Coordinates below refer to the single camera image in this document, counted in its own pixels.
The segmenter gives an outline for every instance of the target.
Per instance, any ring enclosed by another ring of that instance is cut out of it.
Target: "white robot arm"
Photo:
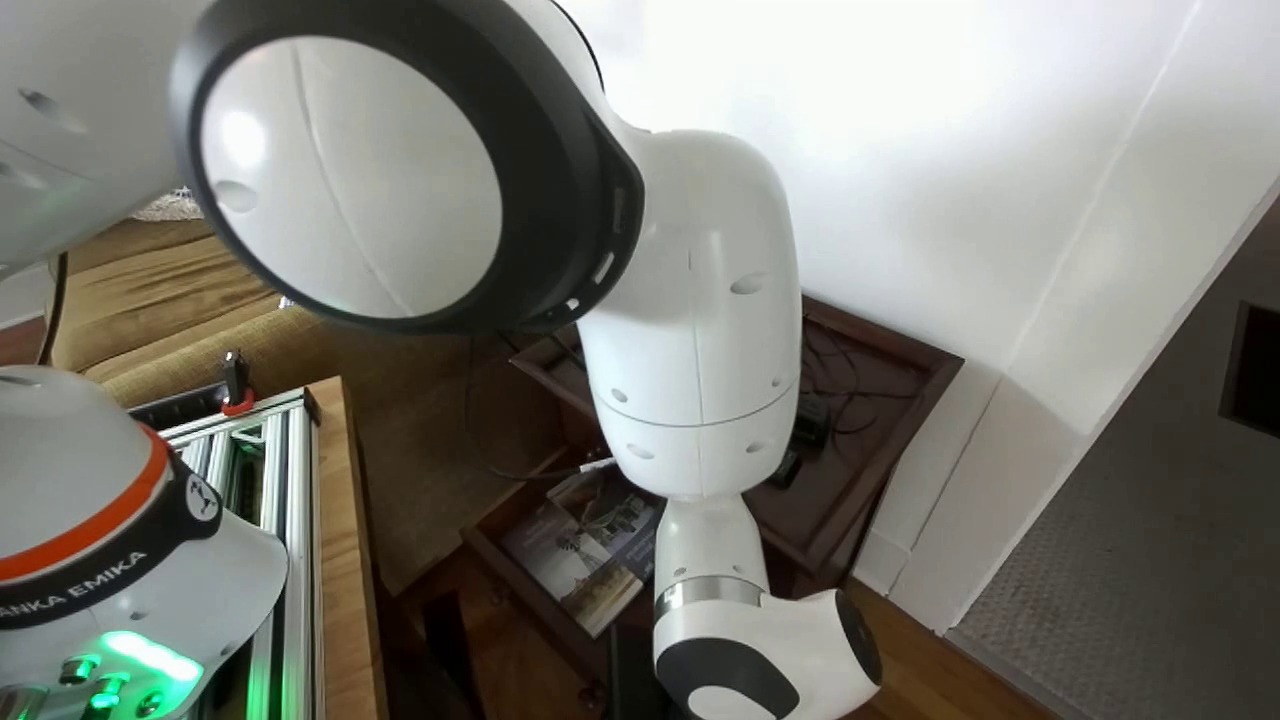
[[[687,710],[845,715],[876,690],[834,593],[767,593],[738,500],[801,390],[767,158],[623,122],[549,0],[219,0],[172,58],[172,117],[204,214],[295,303],[390,331],[581,322],[603,439],[669,500],[651,664]]]

